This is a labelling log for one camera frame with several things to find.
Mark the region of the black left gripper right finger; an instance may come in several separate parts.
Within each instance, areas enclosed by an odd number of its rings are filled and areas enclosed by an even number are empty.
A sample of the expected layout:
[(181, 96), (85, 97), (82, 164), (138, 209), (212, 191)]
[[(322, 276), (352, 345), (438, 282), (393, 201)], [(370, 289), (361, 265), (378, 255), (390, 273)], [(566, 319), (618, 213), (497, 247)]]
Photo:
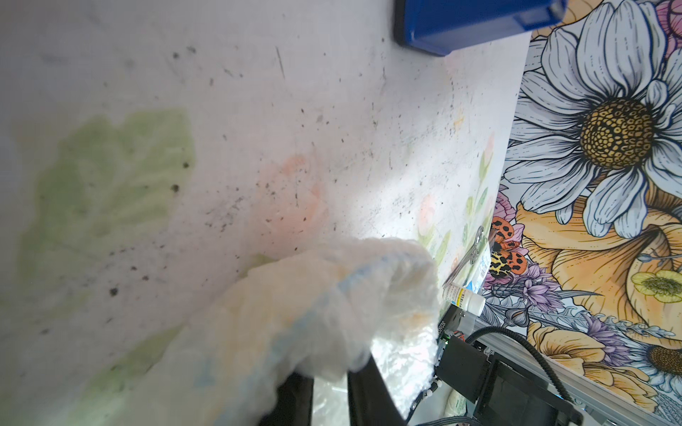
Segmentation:
[(405, 426), (385, 386), (373, 357), (357, 372), (347, 375), (348, 413), (351, 426)]

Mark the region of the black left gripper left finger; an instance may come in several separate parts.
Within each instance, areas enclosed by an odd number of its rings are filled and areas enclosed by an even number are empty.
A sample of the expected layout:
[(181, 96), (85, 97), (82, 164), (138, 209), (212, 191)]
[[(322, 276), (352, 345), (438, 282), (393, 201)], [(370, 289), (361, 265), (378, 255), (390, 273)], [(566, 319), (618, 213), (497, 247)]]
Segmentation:
[(259, 426), (310, 426), (314, 404), (314, 378), (292, 373), (277, 389), (275, 408)]

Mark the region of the blue tape dispenser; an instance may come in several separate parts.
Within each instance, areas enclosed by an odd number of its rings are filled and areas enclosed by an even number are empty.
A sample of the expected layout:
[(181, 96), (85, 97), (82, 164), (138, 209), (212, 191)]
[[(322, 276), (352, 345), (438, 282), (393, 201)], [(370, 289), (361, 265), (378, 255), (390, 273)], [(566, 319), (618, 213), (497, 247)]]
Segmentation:
[(401, 0), (394, 7), (397, 44), (438, 57), (560, 23), (565, 0)]

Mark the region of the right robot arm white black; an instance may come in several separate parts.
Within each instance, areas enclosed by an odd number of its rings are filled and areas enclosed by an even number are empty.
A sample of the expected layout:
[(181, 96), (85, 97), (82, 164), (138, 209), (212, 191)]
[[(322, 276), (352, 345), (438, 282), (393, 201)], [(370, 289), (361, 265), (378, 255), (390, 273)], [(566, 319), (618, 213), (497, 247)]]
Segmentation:
[[(446, 415), (429, 425), (586, 425), (568, 390), (549, 363), (521, 335), (484, 327), (467, 337), (460, 330), (472, 316), (452, 305), (439, 323), (439, 355), (434, 384), (443, 383), (474, 404), (470, 414)], [(487, 355), (479, 338), (508, 337), (523, 347), (545, 372), (541, 378), (497, 353)]]

